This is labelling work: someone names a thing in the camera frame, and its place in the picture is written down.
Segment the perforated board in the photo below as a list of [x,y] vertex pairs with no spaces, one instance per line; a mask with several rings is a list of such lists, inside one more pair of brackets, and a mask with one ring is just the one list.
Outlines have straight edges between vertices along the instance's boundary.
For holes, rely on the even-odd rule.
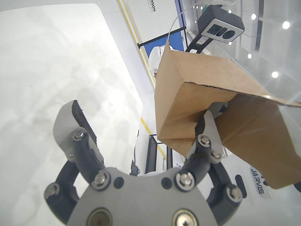
[[[124,0],[142,42],[168,33],[178,16],[174,0]],[[172,30],[180,27],[176,20]]]

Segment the ceiling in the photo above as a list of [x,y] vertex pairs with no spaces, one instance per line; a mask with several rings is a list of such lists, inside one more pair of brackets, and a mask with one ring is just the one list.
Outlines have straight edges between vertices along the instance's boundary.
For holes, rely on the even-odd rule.
[[[225,44],[213,41],[208,50],[213,55],[230,57],[236,60],[247,72],[256,78],[270,93],[277,97],[301,101],[301,0],[260,0],[263,14],[259,16],[259,0],[183,0],[184,9],[200,2],[198,9],[188,9],[185,12],[187,30],[197,31],[195,20],[201,15],[204,4],[223,3],[225,10],[242,17],[245,26],[244,33],[232,43]],[[262,22],[262,31],[257,32]],[[283,29],[284,21],[290,23],[288,29]],[[255,51],[257,36],[261,34],[260,48]],[[273,78],[272,72],[278,72]],[[301,110],[285,108],[301,126]]]

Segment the brown cardboard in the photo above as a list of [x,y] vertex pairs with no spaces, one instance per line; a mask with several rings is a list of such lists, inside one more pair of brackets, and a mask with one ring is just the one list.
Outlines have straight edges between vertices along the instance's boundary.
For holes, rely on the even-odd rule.
[[201,112],[227,101],[228,109],[215,119],[223,145],[274,189],[301,181],[301,158],[278,107],[301,103],[273,97],[229,59],[165,47],[155,89],[159,140],[185,156]]

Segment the white table surface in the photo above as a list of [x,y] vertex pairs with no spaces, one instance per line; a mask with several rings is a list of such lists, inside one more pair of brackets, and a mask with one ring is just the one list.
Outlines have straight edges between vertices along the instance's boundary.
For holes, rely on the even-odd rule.
[[129,173],[142,102],[95,4],[3,11],[0,35],[0,224],[61,225],[43,198],[66,162],[59,109],[78,100],[105,165]]

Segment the ceiling light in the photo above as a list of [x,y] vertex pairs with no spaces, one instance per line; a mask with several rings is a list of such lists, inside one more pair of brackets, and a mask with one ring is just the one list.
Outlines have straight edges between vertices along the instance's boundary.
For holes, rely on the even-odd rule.
[[277,77],[278,77],[278,72],[273,71],[273,72],[272,72],[272,77],[273,77],[273,78],[277,78]]
[[284,29],[288,29],[289,28],[289,22],[288,21],[285,21],[283,24],[282,24],[282,27]]

